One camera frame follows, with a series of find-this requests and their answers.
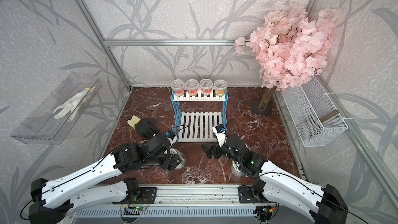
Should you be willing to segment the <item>green tree label jar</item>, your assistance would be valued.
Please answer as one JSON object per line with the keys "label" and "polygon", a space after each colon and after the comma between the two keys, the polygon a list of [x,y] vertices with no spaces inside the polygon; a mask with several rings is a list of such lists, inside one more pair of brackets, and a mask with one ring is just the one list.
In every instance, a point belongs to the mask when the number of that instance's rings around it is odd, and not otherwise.
{"label": "green tree label jar", "polygon": [[185,164],[186,164],[186,157],[185,157],[185,155],[182,153],[182,152],[180,152],[179,150],[177,150],[177,149],[174,149],[174,148],[171,148],[170,149],[170,151],[171,151],[171,154],[174,154],[174,155],[177,155],[178,156],[178,160],[179,160],[179,164],[176,166],[176,170],[180,170],[180,169],[182,169],[184,166],[185,166]]}

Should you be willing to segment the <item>clear plastic seed container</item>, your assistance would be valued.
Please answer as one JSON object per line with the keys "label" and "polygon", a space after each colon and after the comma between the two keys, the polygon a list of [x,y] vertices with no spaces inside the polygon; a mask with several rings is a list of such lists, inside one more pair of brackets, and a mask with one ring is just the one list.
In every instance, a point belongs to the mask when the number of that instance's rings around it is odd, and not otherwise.
{"label": "clear plastic seed container", "polygon": [[199,83],[203,95],[210,95],[213,88],[213,82],[210,79],[202,79]]}

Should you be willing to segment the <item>clear lidded seed container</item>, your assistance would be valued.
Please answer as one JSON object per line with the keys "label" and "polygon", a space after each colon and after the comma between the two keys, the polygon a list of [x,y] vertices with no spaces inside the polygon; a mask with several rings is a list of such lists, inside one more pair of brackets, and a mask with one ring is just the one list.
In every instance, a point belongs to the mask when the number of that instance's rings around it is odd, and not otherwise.
{"label": "clear lidded seed container", "polygon": [[199,90],[199,82],[196,79],[187,80],[185,83],[185,89],[189,96],[196,96]]}

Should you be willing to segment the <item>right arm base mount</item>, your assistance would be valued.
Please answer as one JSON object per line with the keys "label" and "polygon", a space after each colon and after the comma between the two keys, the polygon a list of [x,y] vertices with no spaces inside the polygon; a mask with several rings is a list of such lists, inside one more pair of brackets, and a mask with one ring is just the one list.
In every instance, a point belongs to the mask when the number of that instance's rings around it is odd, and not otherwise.
{"label": "right arm base mount", "polygon": [[238,187],[240,203],[275,203],[264,196],[266,182],[257,181],[252,186],[241,185]]}

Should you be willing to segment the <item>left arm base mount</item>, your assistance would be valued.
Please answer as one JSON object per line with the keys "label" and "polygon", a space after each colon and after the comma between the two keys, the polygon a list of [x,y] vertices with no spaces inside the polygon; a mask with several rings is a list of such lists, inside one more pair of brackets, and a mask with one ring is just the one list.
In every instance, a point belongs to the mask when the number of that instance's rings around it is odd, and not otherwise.
{"label": "left arm base mount", "polygon": [[157,196],[157,187],[141,187],[136,178],[128,178],[121,181],[122,186],[126,186],[125,197],[113,204],[154,204]]}

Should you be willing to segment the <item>clear container red seed packet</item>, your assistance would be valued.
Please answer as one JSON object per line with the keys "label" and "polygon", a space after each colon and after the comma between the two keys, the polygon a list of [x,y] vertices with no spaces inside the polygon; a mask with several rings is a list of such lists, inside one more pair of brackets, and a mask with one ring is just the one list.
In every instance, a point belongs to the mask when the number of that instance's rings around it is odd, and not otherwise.
{"label": "clear container red seed packet", "polygon": [[185,82],[181,79],[172,81],[171,88],[175,96],[183,96],[185,92]]}

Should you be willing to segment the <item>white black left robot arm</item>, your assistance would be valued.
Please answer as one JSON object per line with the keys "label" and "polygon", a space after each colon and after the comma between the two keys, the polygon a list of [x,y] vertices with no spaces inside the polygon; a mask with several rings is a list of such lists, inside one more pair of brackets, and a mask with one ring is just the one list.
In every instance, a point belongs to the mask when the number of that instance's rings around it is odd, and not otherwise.
{"label": "white black left robot arm", "polygon": [[172,152],[177,136],[155,135],[144,144],[125,143],[99,161],[55,180],[39,178],[31,183],[32,204],[28,221],[31,224],[57,224],[66,215],[97,204],[137,203],[148,196],[141,192],[136,179],[114,185],[98,184],[130,171],[160,167],[173,171],[181,157]]}

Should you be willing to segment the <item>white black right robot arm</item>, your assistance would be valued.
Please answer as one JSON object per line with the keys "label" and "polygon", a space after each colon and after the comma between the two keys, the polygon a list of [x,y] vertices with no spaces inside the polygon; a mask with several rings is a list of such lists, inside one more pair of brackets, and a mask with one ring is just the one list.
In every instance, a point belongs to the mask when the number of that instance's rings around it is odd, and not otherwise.
{"label": "white black right robot arm", "polygon": [[344,224],[348,206],[332,185],[322,187],[294,176],[264,156],[251,151],[237,135],[228,136],[224,144],[201,146],[209,159],[223,156],[238,165],[240,172],[257,183],[254,194],[307,217],[315,224]]}

